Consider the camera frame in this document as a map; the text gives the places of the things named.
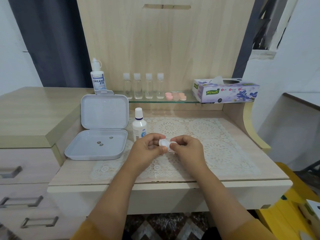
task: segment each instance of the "tissue box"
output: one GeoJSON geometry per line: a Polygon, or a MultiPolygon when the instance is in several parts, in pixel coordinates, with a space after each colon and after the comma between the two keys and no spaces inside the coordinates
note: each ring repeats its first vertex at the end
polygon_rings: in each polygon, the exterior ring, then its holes
{"type": "Polygon", "coordinates": [[[299,204],[298,207],[315,236],[320,239],[320,203],[306,200],[304,204],[299,204]]]}
{"type": "Polygon", "coordinates": [[[223,78],[223,84],[213,79],[194,79],[192,93],[202,104],[253,102],[259,85],[241,79],[223,78]]]}

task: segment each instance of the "white wall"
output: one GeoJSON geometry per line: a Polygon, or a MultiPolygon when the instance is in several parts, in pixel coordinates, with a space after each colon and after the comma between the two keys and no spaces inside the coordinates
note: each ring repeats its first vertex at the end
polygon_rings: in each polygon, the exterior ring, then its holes
{"type": "Polygon", "coordinates": [[[0,95],[42,83],[23,42],[8,0],[0,0],[0,95]]]}
{"type": "Polygon", "coordinates": [[[261,85],[252,122],[269,156],[294,170],[320,160],[320,112],[282,96],[320,92],[319,7],[320,0],[298,0],[274,60],[249,60],[243,76],[261,85]]]}

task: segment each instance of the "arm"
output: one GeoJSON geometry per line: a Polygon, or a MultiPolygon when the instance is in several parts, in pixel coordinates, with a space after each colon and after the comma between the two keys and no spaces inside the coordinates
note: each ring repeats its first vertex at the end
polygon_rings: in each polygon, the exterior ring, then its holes
{"type": "MultiPolygon", "coordinates": [[[[179,155],[183,166],[198,182],[222,239],[254,219],[208,168],[203,146],[198,139],[183,135],[171,141],[178,143],[170,144],[170,148],[179,155]]],[[[263,229],[266,232],[260,232],[261,235],[270,234],[265,227],[263,229]]]]}
{"type": "Polygon", "coordinates": [[[164,135],[153,133],[138,139],[128,159],[91,211],[87,219],[103,236],[112,240],[122,238],[134,182],[154,158],[167,152],[165,146],[158,146],[159,139],[164,138],[164,135]]]}

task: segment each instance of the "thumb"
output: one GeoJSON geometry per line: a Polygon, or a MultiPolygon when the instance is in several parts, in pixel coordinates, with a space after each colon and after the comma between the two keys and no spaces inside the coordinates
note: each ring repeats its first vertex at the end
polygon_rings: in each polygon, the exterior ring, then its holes
{"type": "Polygon", "coordinates": [[[182,149],[181,145],[177,143],[171,143],[170,144],[170,149],[174,150],[176,153],[179,153],[182,149]]]}
{"type": "Polygon", "coordinates": [[[163,155],[163,153],[165,152],[166,150],[166,146],[157,146],[155,148],[153,148],[151,151],[151,155],[152,155],[152,158],[156,158],[160,155],[163,155]]]}

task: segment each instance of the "white tissue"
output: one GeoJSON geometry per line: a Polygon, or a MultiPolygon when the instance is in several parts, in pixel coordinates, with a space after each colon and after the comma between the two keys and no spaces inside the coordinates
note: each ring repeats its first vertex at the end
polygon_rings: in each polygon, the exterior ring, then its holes
{"type": "Polygon", "coordinates": [[[170,144],[176,143],[175,141],[168,141],[166,139],[160,139],[159,140],[159,146],[165,146],[168,148],[168,152],[175,152],[174,150],[170,149],[170,144]]]}
{"type": "Polygon", "coordinates": [[[224,84],[222,76],[217,76],[214,79],[212,79],[210,82],[214,83],[214,84],[218,84],[218,85],[223,85],[224,84]]]}

